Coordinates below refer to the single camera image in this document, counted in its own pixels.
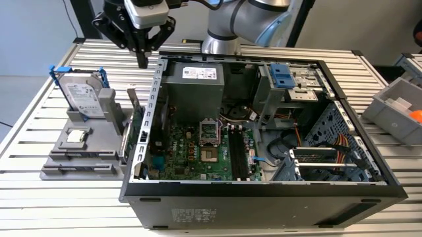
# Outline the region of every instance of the power supply label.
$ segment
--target power supply label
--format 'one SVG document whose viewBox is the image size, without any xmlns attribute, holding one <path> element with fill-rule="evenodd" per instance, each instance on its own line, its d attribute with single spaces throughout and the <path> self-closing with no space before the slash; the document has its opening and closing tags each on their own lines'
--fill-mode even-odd
<svg viewBox="0 0 422 237">
<path fill-rule="evenodd" d="M 104 114 L 93 88 L 86 84 L 77 83 L 67 83 L 65 86 L 78 112 L 86 117 L 102 116 Z"/>
<path fill-rule="evenodd" d="M 214 221 L 214 208 L 173 208 L 170 209 L 173 222 L 201 222 L 209 223 Z"/>
<path fill-rule="evenodd" d="M 182 68 L 184 79 L 210 79 L 216 80 L 216 68 Z"/>
</svg>

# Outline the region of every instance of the black cable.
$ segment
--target black cable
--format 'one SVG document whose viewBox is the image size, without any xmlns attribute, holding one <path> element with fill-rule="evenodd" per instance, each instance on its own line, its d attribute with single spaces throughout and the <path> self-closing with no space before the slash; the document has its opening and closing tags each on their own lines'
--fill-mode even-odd
<svg viewBox="0 0 422 237">
<path fill-rule="evenodd" d="M 276 165 L 269 164 L 268 162 L 265 162 L 264 160 L 260 160 L 260 162 L 265 163 L 266 165 L 269 165 L 270 167 L 276 167 Z"/>
<path fill-rule="evenodd" d="M 212 5 L 210 5 L 209 3 L 206 3 L 204 0 L 190 0 L 190 1 L 198 2 L 201 5 L 204 5 L 206 8 L 209 8 L 209 10 L 212 10 L 212 11 L 218 10 L 218 8 L 221 7 L 222 2 L 224 2 L 224 0 L 218 0 L 217 5 L 216 5 L 216 6 L 212 6 Z"/>
<path fill-rule="evenodd" d="M 278 134 L 278 137 L 274 138 L 272 141 L 269 141 L 269 143 L 266 144 L 265 146 L 265 152 L 269 154 L 269 156 L 274 159 L 282 159 L 284 157 L 282 156 L 277 156 L 274 154 L 272 154 L 270 152 L 270 147 L 272 146 L 276 146 L 276 144 L 280 142 L 281 145 L 286 148 L 286 149 L 292 149 L 294 148 L 293 145 L 290 145 L 285 140 L 284 140 L 284 137 L 288 135 L 288 134 L 292 134 L 293 133 L 293 130 L 292 129 L 285 129 L 280 132 Z"/>
<path fill-rule="evenodd" d="M 70 16 L 67 15 L 67 10 L 66 10 L 65 2 L 63 2 L 63 0 L 61 0 L 61 1 L 62 1 L 62 4 L 63 4 L 63 9 L 65 9 L 65 14 L 66 14 L 67 21 L 70 22 L 70 25 L 71 25 L 71 28 L 73 28 L 73 31 L 74 31 L 75 38 L 78 38 L 77 32 L 75 32 L 75 28 L 74 28 L 73 22 L 71 22 L 71 20 L 70 20 Z"/>
<path fill-rule="evenodd" d="M 5 122 L 1 122 L 1 121 L 0 121 L 0 123 L 1 123 L 2 125 L 7 126 L 7 127 L 13 127 L 11 125 L 6 124 Z"/>
<path fill-rule="evenodd" d="M 325 141 L 316 143 L 313 145 L 313 147 L 320 147 L 321 145 L 324 145 L 325 147 L 333 148 L 336 151 L 339 151 L 344 155 L 347 155 L 351 152 L 349 147 L 344 147 L 340 145 L 332 145 L 331 143 L 328 143 Z"/>
</svg>

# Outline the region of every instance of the blue plastic latch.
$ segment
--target blue plastic latch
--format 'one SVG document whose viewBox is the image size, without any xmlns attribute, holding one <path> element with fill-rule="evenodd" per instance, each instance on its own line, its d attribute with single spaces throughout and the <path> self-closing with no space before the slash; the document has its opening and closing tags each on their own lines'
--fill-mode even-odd
<svg viewBox="0 0 422 237">
<path fill-rule="evenodd" d="M 164 157 L 152 157 L 152 167 L 158 171 L 164 170 Z"/>
<path fill-rule="evenodd" d="M 277 88 L 293 88 L 294 80 L 290 77 L 289 70 L 284 64 L 269 64 L 269 74 Z"/>
<path fill-rule="evenodd" d="M 102 78 L 102 87 L 109 88 L 108 79 L 106 79 L 106 72 L 105 72 L 102 67 L 100 67 L 98 73 L 100 73 L 101 78 Z"/>
<path fill-rule="evenodd" d="M 49 69 L 47 74 L 49 74 L 50 77 L 51 77 L 51 80 L 53 80 L 54 85 L 59 86 L 57 77 L 54 76 L 54 73 L 53 73 L 54 65 L 50 65 L 50 66 L 47 67 L 47 69 Z"/>
<path fill-rule="evenodd" d="M 57 67 L 57 73 L 69 73 L 71 71 L 70 67 Z"/>
</svg>

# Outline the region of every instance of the metal case frame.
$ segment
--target metal case frame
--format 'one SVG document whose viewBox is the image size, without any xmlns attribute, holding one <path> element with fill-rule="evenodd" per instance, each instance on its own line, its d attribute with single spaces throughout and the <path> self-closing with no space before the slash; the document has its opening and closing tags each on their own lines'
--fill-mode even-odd
<svg viewBox="0 0 422 237">
<path fill-rule="evenodd" d="M 282 58 L 261 58 L 226 55 L 206 55 L 192 53 L 160 52 L 157 67 L 153 75 L 145 116 L 141 126 L 140 141 L 133 159 L 128 163 L 120 193 L 120 200 L 128 201 L 141 219 L 144 228 L 152 229 L 204 229 L 204 228 L 309 228 L 309 227 L 345 227 L 364 219 L 389 205 L 407 198 L 405 192 L 381 158 L 373 143 L 359 122 L 347 97 L 333 79 L 323 61 L 290 60 Z M 341 105 L 355 132 L 360 136 L 367 150 L 376 162 L 387 185 L 317 185 L 308 182 L 253 182 L 253 181 L 164 181 L 138 180 L 141 162 L 145 158 L 149 139 L 154 101 L 158 92 L 161 73 L 166 67 L 166 60 L 201 62 L 241 62 L 261 64 L 270 62 L 307 62 L 315 63 L 335 92 L 335 99 Z M 248 216 L 248 208 L 261 207 L 269 219 L 260 220 L 257 216 Z M 174 223 L 174 212 L 180 210 L 206 210 L 218 216 L 209 222 Z"/>
<path fill-rule="evenodd" d="M 395 62 L 395 66 L 400 66 L 405 72 L 411 75 L 412 78 L 407 79 L 408 82 L 420 87 L 422 84 L 422 65 L 417 61 L 420 57 L 415 57 L 409 53 L 401 53 L 397 61 Z"/>
</svg>

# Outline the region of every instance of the metal slatted table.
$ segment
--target metal slatted table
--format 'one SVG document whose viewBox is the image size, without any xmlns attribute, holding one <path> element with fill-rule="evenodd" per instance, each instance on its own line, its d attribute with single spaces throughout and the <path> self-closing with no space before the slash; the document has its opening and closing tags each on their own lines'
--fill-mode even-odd
<svg viewBox="0 0 422 237">
<path fill-rule="evenodd" d="M 166 44 L 165 51 L 200 52 L 197 44 Z M 242 46 L 245 56 L 317 59 L 327 63 L 357 114 L 385 82 L 361 56 L 351 51 Z M 136 87 L 145 104 L 157 53 L 148 69 L 109 41 L 73 44 L 59 65 L 96 70 L 102 66 L 116 100 L 130 106 L 125 95 Z M 66 103 L 46 80 L 0 146 L 0 233 L 1 236 L 420 236 L 422 235 L 422 147 L 404 147 L 373 124 L 364 127 L 404 186 L 408 199 L 345 229 L 324 230 L 168 230 L 141 228 L 129 206 L 117 201 L 121 181 L 41 181 L 38 172 L 66 120 Z"/>
</svg>

